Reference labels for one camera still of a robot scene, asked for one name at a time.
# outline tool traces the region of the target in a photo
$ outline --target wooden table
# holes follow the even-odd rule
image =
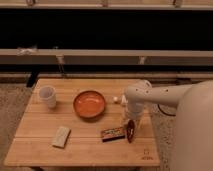
[[[124,108],[113,103],[124,88],[136,79],[40,79],[32,93],[13,143],[6,166],[130,166],[160,165],[152,123],[148,112],[133,143],[120,139],[103,143],[100,131],[121,126]],[[56,89],[57,107],[47,108],[38,98],[39,88]],[[73,110],[73,100],[84,90],[96,90],[106,99],[106,110],[96,122],[85,122]],[[51,146],[59,126],[71,128],[65,149]]]

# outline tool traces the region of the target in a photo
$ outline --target orange bowl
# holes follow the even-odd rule
[[[76,96],[73,107],[83,118],[93,118],[103,113],[106,101],[97,91],[84,91]]]

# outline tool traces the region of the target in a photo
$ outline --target floor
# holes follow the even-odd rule
[[[30,171],[30,168],[10,168],[3,165],[16,128],[24,113],[33,88],[26,88],[25,84],[0,84],[0,171]],[[147,104],[151,111],[158,151],[161,159],[161,171],[169,171],[169,154],[172,141],[174,117],[160,113],[155,104]],[[162,107],[166,112],[173,113],[175,109]],[[45,168],[47,171],[89,170],[114,171],[136,170],[137,168]],[[156,169],[141,168],[141,171]]]

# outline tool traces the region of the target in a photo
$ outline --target table leg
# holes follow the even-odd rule
[[[33,171],[44,171],[41,167],[30,167]]]
[[[38,75],[39,75],[39,71],[38,70],[33,70],[32,71],[32,73],[30,75],[30,78],[27,81],[27,87],[32,87],[33,86],[33,84],[37,80]]]

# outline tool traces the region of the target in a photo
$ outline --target white cup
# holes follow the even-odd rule
[[[41,87],[39,90],[39,97],[49,108],[54,108],[56,106],[56,95],[54,87]]]

